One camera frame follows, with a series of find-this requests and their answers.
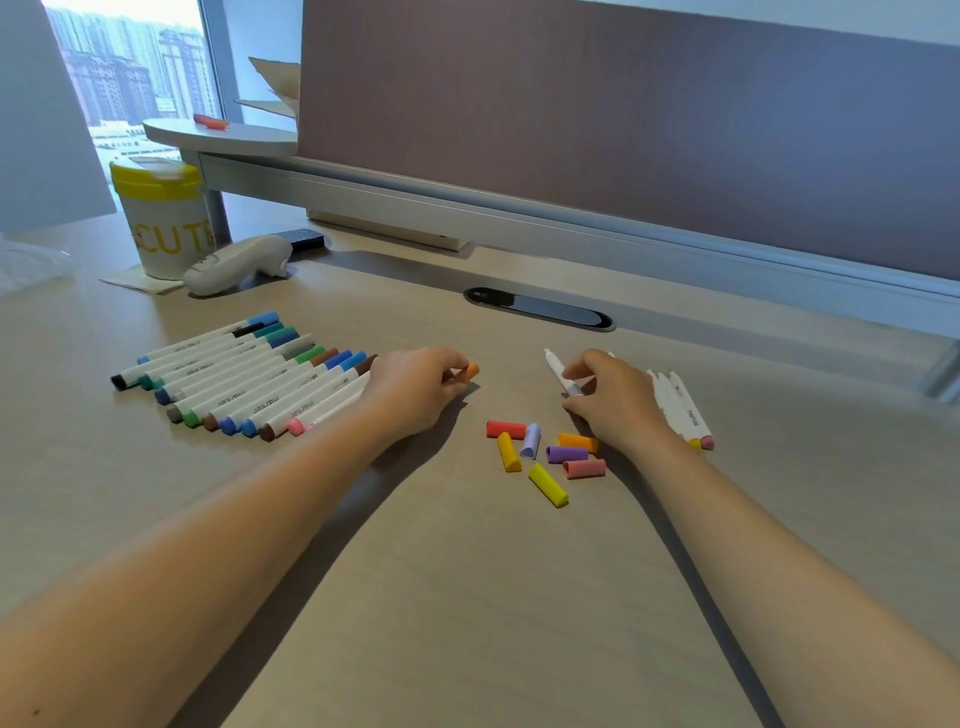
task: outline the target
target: person's left arm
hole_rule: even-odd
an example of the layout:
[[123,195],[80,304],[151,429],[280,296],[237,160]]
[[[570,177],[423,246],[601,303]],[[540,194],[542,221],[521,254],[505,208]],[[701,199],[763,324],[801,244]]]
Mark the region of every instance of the person's left arm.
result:
[[374,361],[364,396],[0,622],[0,725],[166,725],[389,445],[466,385],[450,349]]

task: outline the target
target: white wall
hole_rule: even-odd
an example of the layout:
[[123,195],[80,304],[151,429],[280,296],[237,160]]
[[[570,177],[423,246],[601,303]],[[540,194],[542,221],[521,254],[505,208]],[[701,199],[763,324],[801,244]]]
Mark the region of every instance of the white wall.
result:
[[0,100],[0,231],[115,211],[39,0],[3,3]]
[[592,0],[960,45],[960,0]]
[[[250,101],[275,99],[274,93],[254,70],[248,58],[300,62],[302,0],[222,0],[230,33],[230,48],[240,98]],[[293,119],[259,109],[243,109],[247,124],[295,131]]]

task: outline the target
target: forearm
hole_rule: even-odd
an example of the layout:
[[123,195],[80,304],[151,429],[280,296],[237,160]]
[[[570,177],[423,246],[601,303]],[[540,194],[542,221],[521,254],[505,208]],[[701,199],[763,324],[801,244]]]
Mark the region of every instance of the forearm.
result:
[[947,654],[665,428],[636,442],[628,454],[790,728],[955,724]]
[[0,724],[166,725],[393,441],[354,406],[0,625]]

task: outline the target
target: plastic bag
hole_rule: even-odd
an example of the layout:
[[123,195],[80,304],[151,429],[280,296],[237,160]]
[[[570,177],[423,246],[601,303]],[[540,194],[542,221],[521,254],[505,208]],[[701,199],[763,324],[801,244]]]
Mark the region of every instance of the plastic bag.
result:
[[45,280],[72,275],[70,254],[0,238],[0,298]]

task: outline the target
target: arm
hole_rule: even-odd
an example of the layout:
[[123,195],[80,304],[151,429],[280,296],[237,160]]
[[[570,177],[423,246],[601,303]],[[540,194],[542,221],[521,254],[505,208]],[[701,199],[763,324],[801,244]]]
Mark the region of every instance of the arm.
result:
[[789,728],[954,726],[960,666],[666,425],[643,372],[602,352],[564,401],[641,471]]
[[390,444],[465,384],[453,350],[378,358],[364,396],[0,623],[0,725],[166,725]]

